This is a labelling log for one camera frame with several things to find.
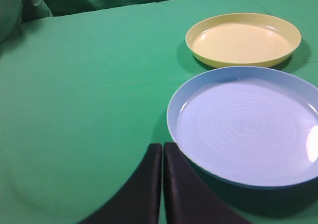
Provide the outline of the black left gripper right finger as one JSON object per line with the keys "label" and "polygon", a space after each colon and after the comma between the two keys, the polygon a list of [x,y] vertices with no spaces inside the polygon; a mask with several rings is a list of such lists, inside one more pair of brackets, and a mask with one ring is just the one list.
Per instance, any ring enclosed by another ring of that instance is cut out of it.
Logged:
{"label": "black left gripper right finger", "polygon": [[163,194],[168,224],[248,224],[200,179],[176,143],[163,146]]}

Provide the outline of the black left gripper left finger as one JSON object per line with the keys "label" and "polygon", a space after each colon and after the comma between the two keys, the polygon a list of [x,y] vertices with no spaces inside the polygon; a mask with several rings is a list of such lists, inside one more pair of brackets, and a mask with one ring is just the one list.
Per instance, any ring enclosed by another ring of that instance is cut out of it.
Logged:
{"label": "black left gripper left finger", "polygon": [[159,222],[162,146],[150,144],[139,166],[120,190],[82,224],[157,224]]}

